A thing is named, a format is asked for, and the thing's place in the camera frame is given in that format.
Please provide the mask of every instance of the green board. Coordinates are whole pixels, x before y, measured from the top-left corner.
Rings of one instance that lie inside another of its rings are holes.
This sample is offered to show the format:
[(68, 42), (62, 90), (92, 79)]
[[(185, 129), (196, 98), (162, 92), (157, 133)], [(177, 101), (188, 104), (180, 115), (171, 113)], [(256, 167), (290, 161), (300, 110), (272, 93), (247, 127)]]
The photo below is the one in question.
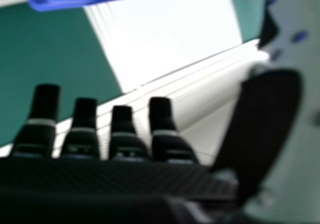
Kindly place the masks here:
[(265, 0), (233, 0), (243, 42), (260, 36)]
[(0, 8), (0, 146), (13, 140), (42, 83), (62, 87), (60, 120), (78, 97), (103, 103), (122, 94), (82, 9)]

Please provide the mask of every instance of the green surface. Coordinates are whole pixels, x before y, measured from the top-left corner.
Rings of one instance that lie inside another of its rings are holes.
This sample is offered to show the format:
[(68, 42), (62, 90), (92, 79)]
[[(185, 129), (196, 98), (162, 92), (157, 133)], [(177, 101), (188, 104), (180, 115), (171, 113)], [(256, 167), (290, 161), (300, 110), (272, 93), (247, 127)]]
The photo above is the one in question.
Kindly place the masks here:
[(62, 87), (60, 120), (72, 115), (77, 97), (103, 103), (122, 94), (82, 9), (0, 8), (0, 146), (26, 120), (41, 83)]
[(233, 2), (243, 42), (258, 38), (264, 18), (265, 0), (233, 0)]

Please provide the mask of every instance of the green chalkboard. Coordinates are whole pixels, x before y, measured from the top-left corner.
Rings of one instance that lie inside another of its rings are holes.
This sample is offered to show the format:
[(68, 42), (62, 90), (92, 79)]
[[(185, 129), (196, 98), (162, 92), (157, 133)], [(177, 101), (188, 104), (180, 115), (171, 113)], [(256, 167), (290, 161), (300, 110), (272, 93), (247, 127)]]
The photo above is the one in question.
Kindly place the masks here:
[(264, 18), (265, 0), (233, 0), (233, 2), (243, 42), (258, 38)]
[(62, 87), (60, 120), (72, 115), (77, 97), (103, 103), (122, 94), (82, 9), (0, 8), (0, 146), (26, 120), (41, 83)]

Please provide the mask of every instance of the blue dot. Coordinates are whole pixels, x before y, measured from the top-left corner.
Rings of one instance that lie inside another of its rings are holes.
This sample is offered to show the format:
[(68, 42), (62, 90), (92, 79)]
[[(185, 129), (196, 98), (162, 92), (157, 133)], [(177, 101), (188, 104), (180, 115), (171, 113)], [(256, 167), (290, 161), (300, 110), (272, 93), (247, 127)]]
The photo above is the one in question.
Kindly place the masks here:
[(283, 53), (284, 53), (284, 52), (283, 52), (281, 49), (275, 50), (275, 51), (271, 54), (271, 57), (270, 57), (271, 61), (272, 61), (272, 62), (278, 61), (279, 58), (283, 55)]
[(278, 0), (266, 0), (266, 4), (267, 4), (268, 6), (271, 6), (271, 5), (275, 4), (277, 1), (278, 1)]
[(306, 30), (299, 31), (298, 33), (294, 34), (291, 41), (293, 43), (301, 43), (306, 40), (309, 36), (309, 33)]

